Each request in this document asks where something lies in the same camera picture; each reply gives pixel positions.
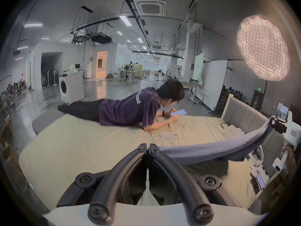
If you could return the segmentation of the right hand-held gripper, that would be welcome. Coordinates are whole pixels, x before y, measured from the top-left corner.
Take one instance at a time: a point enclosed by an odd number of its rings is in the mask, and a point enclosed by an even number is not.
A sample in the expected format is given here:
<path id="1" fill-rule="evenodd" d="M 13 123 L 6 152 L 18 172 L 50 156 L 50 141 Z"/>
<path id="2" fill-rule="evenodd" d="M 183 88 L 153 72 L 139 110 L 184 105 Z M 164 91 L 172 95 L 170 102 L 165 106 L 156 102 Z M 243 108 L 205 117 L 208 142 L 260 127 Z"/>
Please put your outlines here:
<path id="1" fill-rule="evenodd" d="M 301 126 L 295 122 L 293 122 L 293 114 L 291 111 L 288 111 L 288 118 L 286 121 L 280 118 L 270 117 L 269 118 L 270 126 L 274 128 L 274 130 L 283 135 L 284 145 L 292 145 L 293 147 L 297 147 L 301 141 Z M 276 158 L 273 167 L 274 169 L 280 173 L 283 169 L 287 170 L 285 165 L 285 161 L 287 159 L 288 152 L 285 151 L 284 156 L 279 159 Z"/>

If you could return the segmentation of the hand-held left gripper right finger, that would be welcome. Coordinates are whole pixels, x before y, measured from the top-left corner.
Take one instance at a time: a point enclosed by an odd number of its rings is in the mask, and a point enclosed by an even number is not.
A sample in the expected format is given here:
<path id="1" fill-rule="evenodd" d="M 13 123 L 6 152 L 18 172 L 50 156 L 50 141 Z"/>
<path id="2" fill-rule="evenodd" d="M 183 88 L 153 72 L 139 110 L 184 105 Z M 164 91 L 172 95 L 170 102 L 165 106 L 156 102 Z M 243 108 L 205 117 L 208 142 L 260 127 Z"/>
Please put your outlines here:
<path id="1" fill-rule="evenodd" d="M 211 204 L 240 207 L 233 194 L 213 174 L 195 180 L 179 163 L 149 145 L 149 190 L 159 205 L 182 203 L 189 225 L 207 225 L 214 217 Z"/>

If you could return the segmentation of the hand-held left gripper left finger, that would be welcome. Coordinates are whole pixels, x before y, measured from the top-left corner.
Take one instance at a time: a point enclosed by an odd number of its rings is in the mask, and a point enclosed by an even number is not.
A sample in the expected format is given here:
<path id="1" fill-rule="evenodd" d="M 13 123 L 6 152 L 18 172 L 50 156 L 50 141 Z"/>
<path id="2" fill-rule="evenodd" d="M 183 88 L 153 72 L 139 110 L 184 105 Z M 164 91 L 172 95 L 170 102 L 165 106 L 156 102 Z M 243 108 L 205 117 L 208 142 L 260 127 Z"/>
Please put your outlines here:
<path id="1" fill-rule="evenodd" d="M 137 205 L 146 190 L 147 144 L 140 144 L 111 170 L 84 172 L 60 198 L 57 208 L 89 204 L 87 216 L 96 225 L 111 225 L 116 203 Z"/>

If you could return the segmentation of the person's right hand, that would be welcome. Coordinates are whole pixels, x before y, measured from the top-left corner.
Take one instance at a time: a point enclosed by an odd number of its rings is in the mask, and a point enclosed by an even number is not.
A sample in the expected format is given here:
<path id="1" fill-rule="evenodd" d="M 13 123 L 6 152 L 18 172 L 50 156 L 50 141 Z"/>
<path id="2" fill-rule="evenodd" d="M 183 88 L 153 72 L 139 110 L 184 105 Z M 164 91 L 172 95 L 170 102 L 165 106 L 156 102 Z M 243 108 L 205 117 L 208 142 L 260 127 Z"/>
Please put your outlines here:
<path id="1" fill-rule="evenodd" d="M 284 156 L 285 151 L 288 152 L 287 159 L 285 161 L 285 165 L 288 170 L 288 177 L 293 177 L 296 172 L 295 150 L 292 145 L 284 145 L 283 152 L 281 153 L 282 157 Z"/>

